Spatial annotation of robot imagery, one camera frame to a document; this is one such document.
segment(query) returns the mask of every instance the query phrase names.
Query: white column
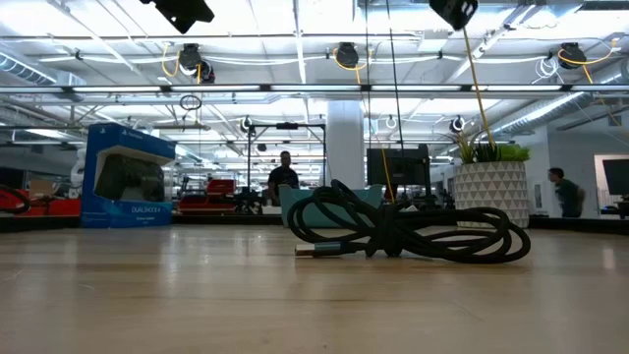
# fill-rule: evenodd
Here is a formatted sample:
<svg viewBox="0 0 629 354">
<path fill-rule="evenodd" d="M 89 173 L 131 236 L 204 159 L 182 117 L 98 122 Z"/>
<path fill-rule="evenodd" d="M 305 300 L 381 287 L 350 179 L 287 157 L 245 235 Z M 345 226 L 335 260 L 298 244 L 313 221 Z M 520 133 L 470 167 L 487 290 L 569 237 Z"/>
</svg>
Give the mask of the white column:
<svg viewBox="0 0 629 354">
<path fill-rule="evenodd" d="M 363 106 L 359 100 L 327 103 L 327 185 L 337 179 L 350 189 L 365 188 Z"/>
</svg>

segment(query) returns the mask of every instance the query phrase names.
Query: ceiling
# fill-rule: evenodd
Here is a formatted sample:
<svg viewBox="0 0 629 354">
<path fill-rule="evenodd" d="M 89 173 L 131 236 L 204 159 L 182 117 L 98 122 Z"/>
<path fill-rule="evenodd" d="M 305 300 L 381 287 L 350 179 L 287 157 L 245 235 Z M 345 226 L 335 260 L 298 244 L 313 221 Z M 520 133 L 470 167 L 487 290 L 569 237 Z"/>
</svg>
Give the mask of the ceiling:
<svg viewBox="0 0 629 354">
<path fill-rule="evenodd" d="M 176 53 L 184 43 L 200 45 L 201 54 L 214 69 L 217 85 L 355 84 L 355 72 L 339 68 L 333 55 L 326 58 L 341 41 L 354 42 L 362 60 L 367 58 L 368 50 L 372 54 L 371 64 L 359 72 L 362 84 L 470 84 L 473 81 L 469 65 L 466 66 L 463 33 L 452 31 L 423 1 L 390 0 L 389 21 L 382 0 L 370 0 L 367 10 L 365 2 L 360 0 L 358 7 L 352 0 L 206 0 L 215 19 L 209 24 L 196 23 L 185 35 L 178 33 L 152 6 L 138 0 L 65 1 L 70 16 L 50 4 L 54 1 L 0 2 L 0 52 L 7 50 L 23 55 L 43 71 L 72 73 L 91 86 L 195 84 L 195 78 L 181 71 L 171 78 L 162 68 L 162 56 L 165 56 L 169 59 L 163 63 L 166 70 L 175 71 Z M 476 70 L 480 83 L 542 85 L 554 84 L 559 77 L 566 83 L 584 80 L 583 71 L 561 68 L 556 73 L 550 70 L 553 73 L 547 78 L 541 76 L 542 58 L 548 53 L 555 56 L 563 42 L 578 42 L 588 60 L 593 60 L 607 55 L 611 40 L 619 39 L 608 59 L 590 66 L 595 75 L 599 69 L 626 55 L 629 47 L 627 11 L 576 11 L 583 3 L 536 10 L 525 7 L 525 13 L 531 10 L 529 14 L 534 15 L 531 18 L 523 15 L 526 20 L 519 19 L 521 23 L 512 23 L 511 30 L 504 30 L 503 25 L 514 14 L 517 2 L 482 2 L 481 9 L 467 26 L 471 48 L 479 49 Z M 299 10 L 297 18 L 295 6 Z M 0 73 L 0 84 L 24 86 L 29 83 Z M 238 93 L 236 97 L 234 99 L 230 93 L 203 96 L 204 106 L 198 112 L 199 117 L 193 114 L 194 119 L 189 122 L 199 119 L 211 128 L 211 133 L 193 129 L 161 130 L 160 136 L 177 141 L 239 140 L 243 138 L 239 124 L 246 116 L 256 123 L 306 120 L 323 123 L 327 101 L 334 99 L 326 94 L 264 92 Z M 106 106 L 95 102 L 115 99 L 103 94 L 89 94 L 83 103 L 43 95 L 13 95 L 11 98 L 24 104 L 39 102 L 39 108 L 66 122 L 71 117 L 72 104 L 75 115 L 86 116 L 82 124 L 119 121 L 129 125 L 138 123 L 139 127 L 172 125 L 180 124 L 186 113 L 176 103 L 176 95 L 167 101 L 163 96 L 124 94 L 114 98 L 146 98 L 154 103 Z M 531 102 L 526 97 L 517 98 L 486 98 L 484 106 L 489 118 L 501 118 L 504 112 L 513 112 Z M 377 122 L 377 135 L 381 139 L 396 137 L 398 128 L 389 128 L 386 123 L 389 115 L 397 119 L 398 104 L 405 139 L 440 140 L 447 132 L 449 117 L 461 115 L 474 121 L 479 115 L 477 101 L 471 95 L 454 98 L 436 95 L 430 99 L 407 95 L 399 102 L 394 96 L 379 96 L 371 100 L 369 117 Z M 176 122 L 169 108 L 178 118 Z M 604 107 L 588 109 L 595 115 L 604 111 Z M 5 124 L 12 123 L 4 118 L 0 115 Z M 73 138 L 80 138 L 80 133 L 75 132 Z M 265 136 L 313 139 L 308 131 L 291 132 L 290 136 L 269 131 Z M 26 138 L 45 137 L 25 133 Z M 227 147 L 190 144 L 185 148 L 196 150 L 197 156 L 206 159 L 241 161 L 237 152 Z M 317 144 L 292 144 L 291 148 L 302 150 L 304 154 L 322 154 Z M 277 154 L 282 149 L 285 147 L 272 147 L 265 153 Z M 305 177 L 314 178 L 318 173 L 317 161 L 312 161 L 313 168 L 306 164 L 299 167 L 308 169 Z"/>
</svg>

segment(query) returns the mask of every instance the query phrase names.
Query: man in dark shirt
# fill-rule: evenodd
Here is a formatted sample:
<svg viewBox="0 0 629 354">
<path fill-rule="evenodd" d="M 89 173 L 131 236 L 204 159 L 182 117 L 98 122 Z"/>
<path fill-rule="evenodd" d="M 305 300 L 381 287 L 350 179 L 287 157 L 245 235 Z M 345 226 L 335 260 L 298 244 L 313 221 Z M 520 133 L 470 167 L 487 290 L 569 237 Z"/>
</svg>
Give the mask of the man in dark shirt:
<svg viewBox="0 0 629 354">
<path fill-rule="evenodd" d="M 268 175 L 268 193 L 275 206 L 279 206 L 279 185 L 289 185 L 293 189 L 299 188 L 299 178 L 297 173 L 291 169 L 291 153 L 282 151 L 280 153 L 282 165 L 271 171 Z"/>
<path fill-rule="evenodd" d="M 561 217 L 580 217 L 585 192 L 578 185 L 563 178 L 563 170 L 553 167 L 548 170 L 548 179 L 554 183 L 554 192 L 561 204 Z"/>
</svg>

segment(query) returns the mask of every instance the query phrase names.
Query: white planter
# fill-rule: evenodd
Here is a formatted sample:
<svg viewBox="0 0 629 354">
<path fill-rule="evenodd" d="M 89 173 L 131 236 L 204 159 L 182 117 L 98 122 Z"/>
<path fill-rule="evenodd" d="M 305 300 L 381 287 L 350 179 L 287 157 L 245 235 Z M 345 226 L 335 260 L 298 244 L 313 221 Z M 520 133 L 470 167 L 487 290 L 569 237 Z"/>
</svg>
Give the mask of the white planter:
<svg viewBox="0 0 629 354">
<path fill-rule="evenodd" d="M 527 175 L 524 162 L 483 162 L 456 167 L 454 200 L 457 209 L 495 207 L 511 222 L 529 226 Z M 483 222 L 459 222 L 463 227 L 490 227 Z"/>
</svg>

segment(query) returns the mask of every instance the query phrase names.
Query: monitor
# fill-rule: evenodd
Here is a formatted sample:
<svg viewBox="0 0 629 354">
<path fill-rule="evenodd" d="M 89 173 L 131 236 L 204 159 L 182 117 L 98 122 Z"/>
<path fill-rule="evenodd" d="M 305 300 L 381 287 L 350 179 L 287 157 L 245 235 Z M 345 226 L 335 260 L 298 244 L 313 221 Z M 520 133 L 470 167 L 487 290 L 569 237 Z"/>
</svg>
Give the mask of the monitor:
<svg viewBox="0 0 629 354">
<path fill-rule="evenodd" d="M 603 160 L 607 188 L 612 196 L 629 195 L 629 159 Z"/>
<path fill-rule="evenodd" d="M 386 173 L 388 170 L 392 185 L 404 186 L 428 186 L 430 184 L 430 160 L 429 149 L 426 145 L 418 148 L 386 148 L 382 158 L 381 148 L 368 148 L 367 150 L 367 181 L 369 185 L 386 185 Z"/>
</svg>

